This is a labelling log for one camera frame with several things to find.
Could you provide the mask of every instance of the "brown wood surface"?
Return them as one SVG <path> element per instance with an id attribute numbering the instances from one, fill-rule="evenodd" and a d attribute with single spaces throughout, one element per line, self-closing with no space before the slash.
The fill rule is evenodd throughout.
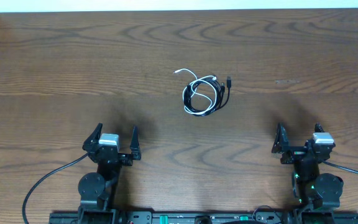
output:
<path id="1" fill-rule="evenodd" d="M 221 111 L 183 111 L 190 68 L 233 88 Z M 278 122 L 302 143 L 315 122 L 335 138 L 331 162 L 358 169 L 358 9 L 0 14 L 0 223 L 22 223 L 27 191 L 80 157 L 98 122 L 142 160 L 125 167 L 120 207 L 253 210 L 297 205 L 292 166 L 270 153 Z M 358 175 L 341 210 L 358 211 Z M 31 223 L 76 210 L 89 159 L 35 190 Z"/>

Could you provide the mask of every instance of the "cable bundle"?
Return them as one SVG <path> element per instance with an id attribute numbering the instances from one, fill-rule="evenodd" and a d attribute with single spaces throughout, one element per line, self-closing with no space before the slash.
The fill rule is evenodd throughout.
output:
<path id="1" fill-rule="evenodd" d="M 185 111 L 187 113 L 192 114 L 194 116 L 207 116 L 217 110 L 222 109 L 226 105 L 226 103 L 229 101 L 230 88 L 231 88 L 231 78 L 230 77 L 228 77 L 227 81 L 226 81 L 226 83 L 227 83 L 227 98 L 226 98 L 226 101 L 222 105 L 223 95 L 224 95 L 224 91 L 226 88 L 224 86 L 224 83 L 222 83 L 220 85 L 218 83 L 218 81 L 216 81 L 216 76 L 208 75 L 203 78 L 198 78 L 196 76 L 196 74 L 194 74 L 192 71 L 190 71 L 187 68 L 182 68 L 182 69 L 176 70 L 176 71 L 174 71 L 174 73 L 178 73 L 181 71 L 190 72 L 196 78 L 196 80 L 189 83 L 185 87 L 185 89 L 183 89 L 183 97 L 182 98 L 183 98 L 183 103 L 185 105 Z M 197 88 L 201 84 L 209 85 L 214 90 L 214 92 L 215 92 L 214 100 L 212 100 L 210 97 L 208 97 L 204 94 L 197 93 Z M 191 99 L 194 95 L 199 95 L 199 96 L 207 98 L 210 102 L 209 107 L 206 108 L 205 110 L 198 110 L 198 109 L 194 108 L 191 105 Z"/>

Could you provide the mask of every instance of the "wooden panel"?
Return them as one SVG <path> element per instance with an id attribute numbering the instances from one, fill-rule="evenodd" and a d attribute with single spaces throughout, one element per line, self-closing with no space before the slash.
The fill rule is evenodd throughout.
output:
<path id="1" fill-rule="evenodd" d="M 183 111 L 188 67 L 233 80 L 227 106 Z M 270 153 L 278 122 L 300 144 L 315 122 L 336 139 L 331 161 L 358 169 L 358 9 L 0 14 L 0 223 L 22 221 L 25 194 L 80 157 L 98 122 L 144 156 L 123 170 L 120 207 L 289 208 L 291 166 Z M 31 196 L 31 223 L 76 210 L 85 160 Z M 358 211 L 358 176 L 341 210 Z"/>

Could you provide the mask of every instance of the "wooden table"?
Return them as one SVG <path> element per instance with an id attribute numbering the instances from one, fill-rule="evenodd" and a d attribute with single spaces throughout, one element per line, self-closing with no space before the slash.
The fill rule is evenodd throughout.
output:
<path id="1" fill-rule="evenodd" d="M 232 78 L 229 103 L 197 118 L 181 91 L 199 76 Z M 331 162 L 358 169 L 358 9 L 0 14 L 0 223 L 44 174 L 85 152 L 104 123 L 143 156 L 122 172 L 119 207 L 253 210 L 297 205 L 292 166 L 270 153 L 278 122 L 302 144 L 320 122 Z M 358 211 L 358 175 L 341 210 Z M 86 159 L 48 178 L 27 205 L 31 223 L 76 210 Z"/>

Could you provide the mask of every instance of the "white cable connector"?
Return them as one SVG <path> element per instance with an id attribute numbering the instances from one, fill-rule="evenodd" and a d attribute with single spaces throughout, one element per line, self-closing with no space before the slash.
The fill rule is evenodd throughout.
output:
<path id="1" fill-rule="evenodd" d="M 189 114 L 195 114 L 195 115 L 201 115 L 201 114 L 204 114 L 205 112 L 208 112 L 209 110 L 213 110 L 213 108 L 215 108 L 215 105 L 216 105 L 216 98 L 218 97 L 218 93 L 216 92 L 216 89 L 211 85 L 209 84 L 208 82 L 204 81 L 205 78 L 212 78 L 213 80 L 216 80 L 216 76 L 214 75 L 207 75 L 203 78 L 198 78 L 196 74 L 194 74 L 194 72 L 192 72 L 191 70 L 187 69 L 187 68 L 182 68 L 182 69 L 179 69 L 179 70 L 176 70 L 174 71 L 174 73 L 179 73 L 181 71 L 187 71 L 187 72 L 190 72 L 191 74 L 194 75 L 194 77 L 196 78 L 196 80 L 192 81 L 191 83 L 189 83 L 189 85 L 191 86 L 191 91 L 193 92 L 193 94 L 191 94 L 191 98 L 197 94 L 199 96 L 203 96 L 205 98 L 207 98 L 210 102 L 209 104 L 209 107 L 206 108 L 204 111 L 201 111 L 201 112 L 192 112 L 189 110 L 189 108 L 187 106 L 184 106 L 184 109 L 187 113 Z M 208 84 L 209 86 L 211 86 L 211 88 L 214 90 L 215 92 L 215 100 L 212 101 L 212 99 L 204 94 L 201 94 L 201 93 L 197 93 L 197 88 L 195 88 L 195 90 L 193 89 L 193 85 L 196 83 L 196 82 L 203 82 L 205 84 Z M 187 86 L 183 89 L 183 93 L 182 93 L 182 99 L 183 101 L 185 101 L 185 92 L 186 92 L 186 89 L 187 89 Z"/>

